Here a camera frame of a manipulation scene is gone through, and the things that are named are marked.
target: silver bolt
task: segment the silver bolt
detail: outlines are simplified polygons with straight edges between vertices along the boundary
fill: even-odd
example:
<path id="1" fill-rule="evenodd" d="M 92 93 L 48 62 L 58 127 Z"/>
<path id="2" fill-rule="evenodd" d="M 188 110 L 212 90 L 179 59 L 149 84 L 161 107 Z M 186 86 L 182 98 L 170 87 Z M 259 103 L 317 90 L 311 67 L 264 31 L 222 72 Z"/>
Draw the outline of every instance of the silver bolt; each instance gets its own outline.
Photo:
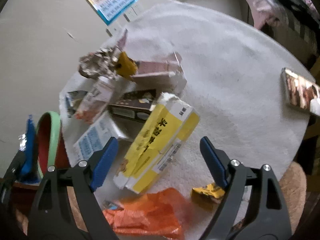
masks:
<path id="1" fill-rule="evenodd" d="M 264 169 L 265 171 L 270 171 L 270 170 L 271 170 L 271 167 L 270 167 L 268 164 L 265 164 L 265 165 L 263 165 L 263 169 Z"/>
<path id="2" fill-rule="evenodd" d="M 231 165 L 233 165 L 233 166 L 239 166 L 239 165 L 240 165 L 240 162 L 239 162 L 238 160 L 234 159 L 234 160 L 231 160 Z"/>
<path id="3" fill-rule="evenodd" d="M 88 164 L 88 163 L 87 163 L 86 161 L 80 161 L 80 162 L 79 162 L 79 166 L 80 166 L 80 167 L 85 167 L 85 166 L 87 166 L 87 164 Z"/>
<path id="4" fill-rule="evenodd" d="M 48 167 L 48 171 L 49 171 L 49 172 L 53 172 L 55 169 L 56 169 L 55 166 L 50 166 L 50 167 Z"/>

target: round table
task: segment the round table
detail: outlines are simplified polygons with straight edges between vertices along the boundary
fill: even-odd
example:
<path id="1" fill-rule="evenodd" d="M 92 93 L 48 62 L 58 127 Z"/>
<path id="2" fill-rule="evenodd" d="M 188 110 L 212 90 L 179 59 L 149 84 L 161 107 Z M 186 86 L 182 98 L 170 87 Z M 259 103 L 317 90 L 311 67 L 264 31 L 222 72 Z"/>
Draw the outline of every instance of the round table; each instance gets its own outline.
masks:
<path id="1" fill-rule="evenodd" d="M 230 159 L 254 168 L 267 163 L 281 178 L 298 150 L 309 119 L 307 113 L 284 103 L 283 67 L 313 80 L 297 59 L 239 20 L 175 1 L 154 6 L 127 29 L 124 50 L 129 57 L 153 60 L 173 51 L 182 56 L 188 83 L 181 98 L 201 118 L 168 172 L 150 192 L 175 187 L 188 197 L 192 187 L 212 182 L 199 151 L 203 136 Z M 105 198 L 106 192 L 107 198 L 118 196 L 111 181 L 97 190 L 98 200 Z M 246 203 L 240 208 L 238 220 L 245 210 Z M 196 209 L 186 239 L 199 239 L 211 217 Z"/>

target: orange plastic bag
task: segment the orange plastic bag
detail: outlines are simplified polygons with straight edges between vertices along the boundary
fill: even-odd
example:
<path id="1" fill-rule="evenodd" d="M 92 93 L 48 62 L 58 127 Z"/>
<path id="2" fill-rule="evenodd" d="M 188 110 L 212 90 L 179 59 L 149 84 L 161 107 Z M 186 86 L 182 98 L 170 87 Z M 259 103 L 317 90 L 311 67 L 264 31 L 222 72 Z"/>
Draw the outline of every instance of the orange plastic bag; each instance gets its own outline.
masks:
<path id="1" fill-rule="evenodd" d="M 114 203 L 119 208 L 105 209 L 103 214 L 118 234 L 183 240 L 192 217 L 191 203 L 174 188 Z"/>

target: white wall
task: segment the white wall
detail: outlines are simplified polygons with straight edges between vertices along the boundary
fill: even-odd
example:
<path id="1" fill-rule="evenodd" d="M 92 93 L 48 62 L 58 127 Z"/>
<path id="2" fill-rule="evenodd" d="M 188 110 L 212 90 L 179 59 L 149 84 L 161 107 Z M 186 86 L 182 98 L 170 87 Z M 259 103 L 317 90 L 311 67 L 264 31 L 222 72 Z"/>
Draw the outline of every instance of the white wall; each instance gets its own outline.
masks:
<path id="1" fill-rule="evenodd" d="M 138 3 L 148 9 L 162 1 Z M 59 111 L 59 92 L 79 57 L 109 38 L 107 27 L 86 0 L 8 0 L 0 13 L 0 177 L 28 115 L 37 122 L 44 112 Z"/>

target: table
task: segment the table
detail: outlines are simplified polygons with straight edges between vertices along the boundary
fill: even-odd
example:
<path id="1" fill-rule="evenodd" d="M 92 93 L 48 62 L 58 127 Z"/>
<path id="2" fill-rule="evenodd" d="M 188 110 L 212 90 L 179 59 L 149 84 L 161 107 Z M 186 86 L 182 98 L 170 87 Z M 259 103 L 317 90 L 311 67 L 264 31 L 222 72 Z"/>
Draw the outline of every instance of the table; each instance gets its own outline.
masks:
<path id="1" fill-rule="evenodd" d="M 189 196 L 192 187 L 212 182 L 199 151 L 202 136 L 230 159 L 256 168 L 267 163 L 281 178 L 309 119 L 308 114 L 284 104 L 281 69 L 288 67 L 313 80 L 287 50 L 239 20 L 175 1 L 154 6 L 127 29 L 124 50 L 129 57 L 152 60 L 154 55 L 179 52 L 188 81 L 182 99 L 201 117 L 168 172 L 150 192 L 175 187 Z M 96 197 L 101 201 L 118 194 L 110 178 Z M 245 210 L 244 203 L 238 220 Z M 199 239 L 212 217 L 200 209 L 196 212 L 193 227 L 186 232 L 188 240 Z"/>

